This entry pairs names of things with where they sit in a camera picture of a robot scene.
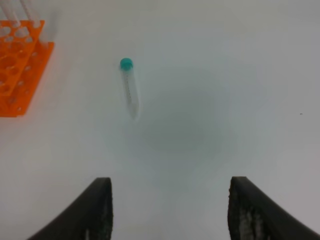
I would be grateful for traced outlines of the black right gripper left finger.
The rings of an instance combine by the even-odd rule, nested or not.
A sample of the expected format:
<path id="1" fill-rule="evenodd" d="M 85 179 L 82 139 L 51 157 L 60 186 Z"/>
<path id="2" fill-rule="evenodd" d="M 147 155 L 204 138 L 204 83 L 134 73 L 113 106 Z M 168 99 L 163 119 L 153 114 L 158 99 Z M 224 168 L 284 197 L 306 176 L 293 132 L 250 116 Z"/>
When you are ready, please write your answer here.
<path id="1" fill-rule="evenodd" d="M 113 193 L 109 177 L 96 178 L 60 215 L 31 240 L 110 240 Z"/>

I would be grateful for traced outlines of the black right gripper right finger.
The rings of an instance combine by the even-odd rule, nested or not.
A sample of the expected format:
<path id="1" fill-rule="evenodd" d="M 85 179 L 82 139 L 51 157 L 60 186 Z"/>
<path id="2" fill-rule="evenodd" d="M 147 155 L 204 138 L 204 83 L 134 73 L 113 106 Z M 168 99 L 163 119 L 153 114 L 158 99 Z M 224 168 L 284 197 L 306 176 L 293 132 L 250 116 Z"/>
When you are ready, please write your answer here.
<path id="1" fill-rule="evenodd" d="M 318 240 L 320 235 L 281 208 L 245 176 L 230 181 L 227 211 L 232 240 Z"/>

